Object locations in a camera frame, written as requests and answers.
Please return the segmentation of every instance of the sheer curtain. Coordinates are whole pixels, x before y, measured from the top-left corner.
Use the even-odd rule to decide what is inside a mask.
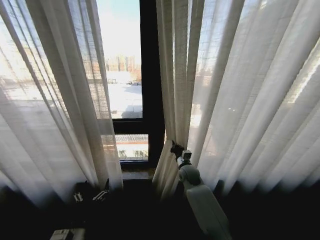
[[[187,146],[192,93],[203,4],[194,1],[157,1],[160,74],[167,141],[156,168],[153,183],[162,198],[178,183],[178,167],[170,153],[172,141]]]
[[[226,194],[237,181],[248,191],[266,192],[312,185],[320,178],[320,2],[186,0],[189,19],[203,3],[198,44],[191,43],[193,26],[180,26],[187,32],[188,51],[170,45],[180,33],[167,30],[168,21],[158,22],[159,44],[173,49],[173,59],[197,50],[183,145],[192,151],[192,163],[205,184],[213,190],[221,181]],[[174,1],[159,0],[159,6],[179,11]],[[179,22],[176,15],[168,18]],[[184,63],[189,70],[189,58]],[[170,81],[175,92],[177,78]],[[159,191],[175,188],[170,181],[175,174],[164,177],[161,187],[156,176]]]
[[[0,187],[37,205],[121,188],[96,2],[2,0],[0,28]]]

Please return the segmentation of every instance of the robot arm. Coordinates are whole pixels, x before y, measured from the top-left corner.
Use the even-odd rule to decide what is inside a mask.
[[[201,230],[216,240],[231,240],[228,219],[198,169],[190,162],[191,152],[172,142],[179,168],[179,179]]]

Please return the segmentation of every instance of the sky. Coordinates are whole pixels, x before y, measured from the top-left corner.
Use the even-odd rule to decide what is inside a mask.
[[[139,0],[96,0],[104,55],[141,62]]]

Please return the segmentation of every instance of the black window frame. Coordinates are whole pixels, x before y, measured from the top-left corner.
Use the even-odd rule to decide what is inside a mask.
[[[112,122],[116,135],[148,134],[148,160],[121,160],[123,168],[156,167],[165,139],[156,1],[140,0],[139,4],[142,118],[113,118]]]

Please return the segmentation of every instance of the glass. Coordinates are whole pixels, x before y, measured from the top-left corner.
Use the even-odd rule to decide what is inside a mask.
[[[148,134],[115,135],[119,160],[148,160]]]
[[[97,0],[113,119],[142,118],[139,0]]]

